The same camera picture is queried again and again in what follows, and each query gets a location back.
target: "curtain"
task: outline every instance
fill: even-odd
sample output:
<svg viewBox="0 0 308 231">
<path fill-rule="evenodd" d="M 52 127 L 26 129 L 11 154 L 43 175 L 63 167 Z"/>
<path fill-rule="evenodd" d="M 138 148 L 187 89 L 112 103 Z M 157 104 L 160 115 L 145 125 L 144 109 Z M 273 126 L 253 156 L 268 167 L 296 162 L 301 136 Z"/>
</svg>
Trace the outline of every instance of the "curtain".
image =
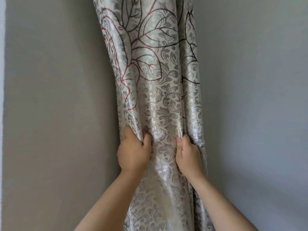
<svg viewBox="0 0 308 231">
<path fill-rule="evenodd" d="M 175 163 L 187 133 L 206 173 L 192 0 L 94 0 L 115 74 L 120 138 L 129 125 L 152 135 L 151 161 L 124 230 L 212 230 L 205 208 Z"/>
</svg>

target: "person's left hand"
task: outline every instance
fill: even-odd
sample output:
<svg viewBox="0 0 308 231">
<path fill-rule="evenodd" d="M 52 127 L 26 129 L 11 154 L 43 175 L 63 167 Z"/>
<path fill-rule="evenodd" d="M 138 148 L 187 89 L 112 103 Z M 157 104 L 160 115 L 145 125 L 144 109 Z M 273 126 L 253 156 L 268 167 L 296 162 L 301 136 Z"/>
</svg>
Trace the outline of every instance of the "person's left hand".
<svg viewBox="0 0 308 231">
<path fill-rule="evenodd" d="M 152 151 L 151 135 L 143 133 L 143 143 L 129 126 L 124 128 L 124 139 L 118 149 L 118 160 L 122 172 L 143 173 Z"/>
</svg>

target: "person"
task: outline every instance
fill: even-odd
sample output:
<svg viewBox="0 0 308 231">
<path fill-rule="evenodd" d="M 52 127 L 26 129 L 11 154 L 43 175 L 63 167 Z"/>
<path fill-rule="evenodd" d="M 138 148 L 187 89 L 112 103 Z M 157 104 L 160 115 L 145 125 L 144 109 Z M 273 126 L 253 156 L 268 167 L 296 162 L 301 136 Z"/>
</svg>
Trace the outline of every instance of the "person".
<svg viewBox="0 0 308 231">
<path fill-rule="evenodd" d="M 175 160 L 200 196 L 216 231 L 256 231 L 257 229 L 208 181 L 202 170 L 198 147 L 187 135 L 177 138 Z M 75 231 L 123 230 L 129 205 L 149 163 L 151 136 L 144 133 L 143 143 L 130 127 L 118 149 L 121 173 L 96 202 Z"/>
</svg>

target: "person's right forearm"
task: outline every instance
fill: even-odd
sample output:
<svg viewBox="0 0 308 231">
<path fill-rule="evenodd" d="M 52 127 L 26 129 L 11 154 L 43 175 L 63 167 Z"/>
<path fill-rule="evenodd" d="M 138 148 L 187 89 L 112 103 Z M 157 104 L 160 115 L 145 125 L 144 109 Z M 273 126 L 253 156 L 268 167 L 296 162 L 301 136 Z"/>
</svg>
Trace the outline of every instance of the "person's right forearm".
<svg viewBox="0 0 308 231">
<path fill-rule="evenodd" d="M 190 181 L 200 196 L 216 231 L 257 231 L 205 176 Z"/>
</svg>

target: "forearm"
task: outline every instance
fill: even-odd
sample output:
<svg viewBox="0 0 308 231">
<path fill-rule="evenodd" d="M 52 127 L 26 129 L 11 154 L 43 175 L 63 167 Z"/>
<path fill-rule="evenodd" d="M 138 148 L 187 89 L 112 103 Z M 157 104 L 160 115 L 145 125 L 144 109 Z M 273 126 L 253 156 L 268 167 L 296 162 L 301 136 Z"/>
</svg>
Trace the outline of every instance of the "forearm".
<svg viewBox="0 0 308 231">
<path fill-rule="evenodd" d="M 122 231 L 129 205 L 143 172 L 121 172 L 75 231 Z"/>
<path fill-rule="evenodd" d="M 192 180 L 216 231 L 256 231 L 257 229 L 207 179 Z"/>
</svg>

